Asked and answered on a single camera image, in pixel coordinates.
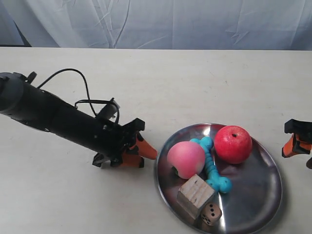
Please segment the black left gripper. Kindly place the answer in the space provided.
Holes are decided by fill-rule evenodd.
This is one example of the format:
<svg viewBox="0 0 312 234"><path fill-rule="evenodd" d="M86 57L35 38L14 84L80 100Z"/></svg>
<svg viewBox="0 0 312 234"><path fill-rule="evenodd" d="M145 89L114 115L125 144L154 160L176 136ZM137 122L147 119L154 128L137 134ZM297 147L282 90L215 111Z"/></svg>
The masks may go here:
<svg viewBox="0 0 312 234"><path fill-rule="evenodd" d="M104 149L98 152L92 165L101 167L109 161L110 166L143 168L144 158L156 160L157 150L140 134L145 122L139 118L121 126L111 124L104 129Z"/></svg>

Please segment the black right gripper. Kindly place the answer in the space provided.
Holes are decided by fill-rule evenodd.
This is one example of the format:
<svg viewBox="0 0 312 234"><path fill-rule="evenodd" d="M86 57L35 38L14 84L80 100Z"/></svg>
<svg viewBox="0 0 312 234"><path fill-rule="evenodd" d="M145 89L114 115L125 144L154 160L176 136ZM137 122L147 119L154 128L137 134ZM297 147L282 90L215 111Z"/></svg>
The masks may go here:
<svg viewBox="0 0 312 234"><path fill-rule="evenodd" d="M291 134L290 140L282 148L282 156L289 158L295 155L312 153L312 123L290 119L284 124L284 133Z"/></svg>

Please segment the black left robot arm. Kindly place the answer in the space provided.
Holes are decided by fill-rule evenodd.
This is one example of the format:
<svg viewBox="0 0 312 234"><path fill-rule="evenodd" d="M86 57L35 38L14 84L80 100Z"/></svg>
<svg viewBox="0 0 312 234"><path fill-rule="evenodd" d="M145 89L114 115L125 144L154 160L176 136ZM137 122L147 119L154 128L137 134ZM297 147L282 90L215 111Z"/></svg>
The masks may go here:
<svg viewBox="0 0 312 234"><path fill-rule="evenodd" d="M155 160L157 151L140 134L145 122L139 118L119 124L119 106L110 100L83 99L76 102L102 104L95 117L77 109L56 95L31 83L36 77L19 73L0 75L0 113L28 127L53 133L68 141L93 150L92 164L101 167L144 167L145 158Z"/></svg>

